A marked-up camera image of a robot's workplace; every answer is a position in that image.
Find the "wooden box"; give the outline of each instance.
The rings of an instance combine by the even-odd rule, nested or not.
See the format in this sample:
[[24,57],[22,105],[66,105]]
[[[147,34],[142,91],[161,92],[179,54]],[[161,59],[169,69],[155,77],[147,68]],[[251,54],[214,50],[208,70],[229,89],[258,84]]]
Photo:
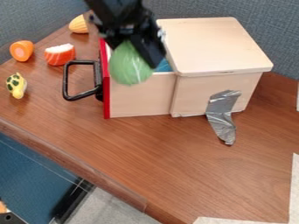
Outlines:
[[233,17],[161,19],[168,61],[177,74],[172,116],[205,113],[211,95],[231,89],[242,95],[233,112],[244,110],[272,62]]
[[157,21],[166,32],[167,59],[174,72],[123,86],[108,74],[110,49],[101,41],[105,118],[171,114],[198,116],[218,92],[240,90],[233,112],[244,110],[272,62],[233,17]]

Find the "blue cubicle wall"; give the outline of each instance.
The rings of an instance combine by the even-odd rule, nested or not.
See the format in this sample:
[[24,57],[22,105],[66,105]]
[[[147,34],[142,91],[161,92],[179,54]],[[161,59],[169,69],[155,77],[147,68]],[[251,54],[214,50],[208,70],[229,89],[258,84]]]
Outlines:
[[46,224],[77,177],[0,133],[0,197],[30,224]]

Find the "orange toy fruit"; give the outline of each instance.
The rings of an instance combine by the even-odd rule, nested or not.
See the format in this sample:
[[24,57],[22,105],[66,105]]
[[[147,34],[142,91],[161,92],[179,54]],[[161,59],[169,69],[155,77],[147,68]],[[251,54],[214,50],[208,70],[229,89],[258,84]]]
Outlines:
[[71,44],[57,45],[45,49],[45,60],[50,66],[63,66],[75,58],[75,49]]
[[29,40],[21,40],[10,46],[11,56],[18,61],[27,61],[33,53],[34,45]]

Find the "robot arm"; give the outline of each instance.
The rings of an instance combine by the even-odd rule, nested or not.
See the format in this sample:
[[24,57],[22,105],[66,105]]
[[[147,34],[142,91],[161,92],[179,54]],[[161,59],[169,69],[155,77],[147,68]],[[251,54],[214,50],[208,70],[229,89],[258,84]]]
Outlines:
[[112,49],[129,40],[150,67],[156,68],[166,54],[163,32],[142,0],[85,0],[100,35]]

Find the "fabric wall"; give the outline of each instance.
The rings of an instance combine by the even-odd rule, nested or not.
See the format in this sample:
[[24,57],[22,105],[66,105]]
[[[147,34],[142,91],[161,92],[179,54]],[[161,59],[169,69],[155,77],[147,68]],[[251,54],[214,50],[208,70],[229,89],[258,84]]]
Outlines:
[[144,0],[158,18],[235,17],[275,64],[299,80],[298,0]]
[[[236,17],[274,62],[299,79],[298,0],[143,0],[159,18]],[[1,0],[0,64],[13,39],[38,41],[86,11],[83,0]]]
[[1,0],[0,65],[13,40],[37,42],[85,11],[83,0]]

